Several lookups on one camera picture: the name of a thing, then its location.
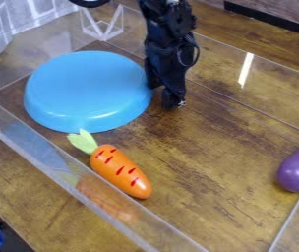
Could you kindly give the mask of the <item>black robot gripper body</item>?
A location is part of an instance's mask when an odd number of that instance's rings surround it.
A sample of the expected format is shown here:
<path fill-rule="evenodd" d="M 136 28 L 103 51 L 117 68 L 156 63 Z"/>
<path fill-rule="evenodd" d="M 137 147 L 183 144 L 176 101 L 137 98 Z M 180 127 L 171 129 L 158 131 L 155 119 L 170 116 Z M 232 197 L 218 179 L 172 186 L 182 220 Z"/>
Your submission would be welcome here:
<path fill-rule="evenodd" d="M 144 40 L 145 58 L 150 58 L 159 73 L 163 85 L 175 95 L 187 93 L 186 73 L 194 65 L 194 50 L 198 48 L 192 39 L 180 39 L 167 48 L 155 41 Z"/>

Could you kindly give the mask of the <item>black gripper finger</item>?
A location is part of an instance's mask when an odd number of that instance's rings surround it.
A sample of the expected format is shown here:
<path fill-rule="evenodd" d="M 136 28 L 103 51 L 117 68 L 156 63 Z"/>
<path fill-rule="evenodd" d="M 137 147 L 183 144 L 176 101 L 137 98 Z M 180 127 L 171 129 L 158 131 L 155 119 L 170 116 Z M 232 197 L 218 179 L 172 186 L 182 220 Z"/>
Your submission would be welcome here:
<path fill-rule="evenodd" d="M 144 71 L 145 71 L 148 88 L 150 89 L 159 88 L 163 85 L 163 81 L 160 80 L 159 73 L 150 58 L 144 59 Z"/>
<path fill-rule="evenodd" d="M 166 110 L 175 110 L 186 105 L 186 99 L 171 92 L 170 89 L 163 89 L 162 106 Z"/>

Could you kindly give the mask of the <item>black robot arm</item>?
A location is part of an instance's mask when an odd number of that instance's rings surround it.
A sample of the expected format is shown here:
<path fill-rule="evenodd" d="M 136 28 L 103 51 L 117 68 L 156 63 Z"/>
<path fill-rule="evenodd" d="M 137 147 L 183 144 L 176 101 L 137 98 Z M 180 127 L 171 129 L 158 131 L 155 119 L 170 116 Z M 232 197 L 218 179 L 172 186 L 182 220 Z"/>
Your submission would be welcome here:
<path fill-rule="evenodd" d="M 196 17 L 187 0 L 137 0 L 145 20 L 144 70 L 148 87 L 164 86 L 166 110 L 186 104 L 187 69 L 196 63 L 199 47 L 192 36 Z"/>

